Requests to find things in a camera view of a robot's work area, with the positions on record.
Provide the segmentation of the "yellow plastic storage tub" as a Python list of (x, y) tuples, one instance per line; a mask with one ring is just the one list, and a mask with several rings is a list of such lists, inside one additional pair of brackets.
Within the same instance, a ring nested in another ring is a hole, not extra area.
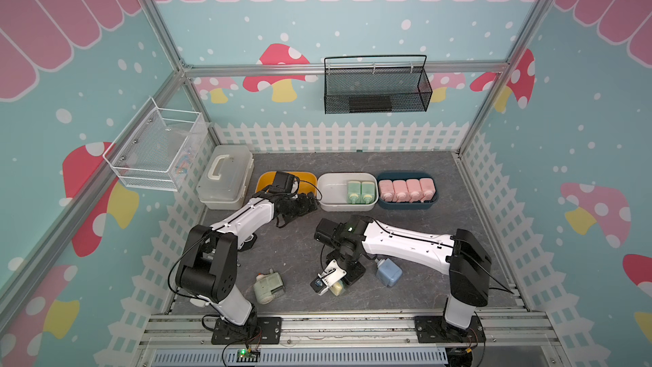
[[(263, 175), (261, 175), (261, 177), (258, 179), (257, 186), (256, 186), (256, 193), (263, 190), (268, 185), (271, 185), (273, 183), (276, 174), (277, 174), (276, 172), (263, 173)], [(290, 174), (296, 176), (299, 179), (298, 190), (297, 190), (299, 194), (313, 193), (316, 197), (319, 196), (319, 192), (317, 192), (317, 188), (316, 188), (318, 179), (313, 173), (290, 172)]]

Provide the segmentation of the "white plastic storage tub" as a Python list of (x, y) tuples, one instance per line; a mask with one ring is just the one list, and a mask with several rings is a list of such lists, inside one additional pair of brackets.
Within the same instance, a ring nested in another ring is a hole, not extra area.
[[(375, 202), (352, 205), (347, 200), (347, 182), (350, 180), (372, 181), (376, 185)], [(326, 173), (318, 178), (317, 187), (322, 194), (320, 205), (326, 212), (368, 212), (379, 200), (380, 193), (376, 178), (370, 173)]]

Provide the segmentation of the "pink sharpener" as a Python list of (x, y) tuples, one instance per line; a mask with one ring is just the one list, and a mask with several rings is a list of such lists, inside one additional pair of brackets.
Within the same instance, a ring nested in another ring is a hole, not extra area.
[(409, 202), (420, 202), (423, 198), (423, 190), (420, 181), (417, 178), (406, 180), (407, 191), (409, 192)]
[(389, 179), (382, 179), (378, 182), (380, 200), (384, 202), (394, 202), (396, 192), (394, 183)]
[(409, 202), (410, 193), (407, 182), (402, 179), (393, 180), (392, 187), (394, 190), (393, 201), (397, 203)]
[(436, 185), (433, 178), (421, 178), (419, 185), (422, 192), (421, 202), (431, 202), (436, 194)]

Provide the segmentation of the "dark teal storage tub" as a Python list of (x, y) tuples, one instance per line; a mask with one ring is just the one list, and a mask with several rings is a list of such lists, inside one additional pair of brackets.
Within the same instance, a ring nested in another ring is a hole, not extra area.
[[(381, 173), (377, 177), (377, 182), (379, 182), (382, 179), (389, 179), (389, 180), (407, 180), (411, 178), (417, 178), (420, 180), (421, 178), (432, 178), (428, 173), (422, 173), (422, 172), (384, 172)], [(438, 200), (438, 193), (436, 191), (435, 197), (431, 202), (402, 202), (402, 203), (397, 203), (397, 202), (384, 202), (383, 200), (378, 200), (378, 205), (386, 210), (426, 210), (431, 208), (436, 201)]]

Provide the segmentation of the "pale green round sharpener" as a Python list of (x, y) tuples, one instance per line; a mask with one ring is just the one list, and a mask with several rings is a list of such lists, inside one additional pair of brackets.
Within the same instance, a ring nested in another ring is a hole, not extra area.
[(285, 284), (281, 275), (270, 269), (267, 274), (256, 276), (253, 286), (256, 300), (259, 304), (265, 305), (285, 295)]

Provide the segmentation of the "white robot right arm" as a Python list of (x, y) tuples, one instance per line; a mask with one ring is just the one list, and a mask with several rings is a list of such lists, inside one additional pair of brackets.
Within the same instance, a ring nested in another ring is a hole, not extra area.
[(340, 281), (351, 285), (365, 272), (359, 258), (385, 256), (417, 263), (449, 278), (450, 292), (443, 326), (470, 329), (479, 308), (486, 307), (492, 260), (482, 244), (466, 229), (454, 234), (425, 234), (384, 224), (372, 217), (353, 216), (346, 223), (322, 219), (314, 238), (332, 249), (328, 264), (311, 282), (322, 295)]

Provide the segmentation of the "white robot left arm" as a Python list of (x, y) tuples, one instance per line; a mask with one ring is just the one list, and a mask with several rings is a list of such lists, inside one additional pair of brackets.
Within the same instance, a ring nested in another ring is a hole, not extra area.
[(291, 173), (277, 172), (273, 183), (254, 193), (236, 213), (209, 226), (193, 227), (173, 265), (176, 273), (168, 276), (169, 288), (207, 302), (231, 326), (251, 325), (254, 305), (236, 286), (238, 253), (251, 248), (262, 226), (274, 221), (281, 229), (317, 211), (323, 194), (311, 182), (306, 185), (312, 190), (302, 193), (304, 183)]

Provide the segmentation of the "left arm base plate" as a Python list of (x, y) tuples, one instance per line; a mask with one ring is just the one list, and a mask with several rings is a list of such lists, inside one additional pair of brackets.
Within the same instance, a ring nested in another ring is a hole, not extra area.
[(277, 345), (283, 319), (280, 317), (253, 317), (242, 326), (218, 319), (212, 331), (211, 344), (254, 343)]

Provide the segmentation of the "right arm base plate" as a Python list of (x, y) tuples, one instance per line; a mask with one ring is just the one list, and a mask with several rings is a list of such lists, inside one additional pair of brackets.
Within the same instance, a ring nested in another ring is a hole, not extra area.
[(414, 328), (418, 342), (461, 343), (473, 347), (487, 341), (484, 327), (478, 315), (471, 317), (470, 327), (461, 329), (449, 325), (442, 316), (426, 315), (414, 317)]

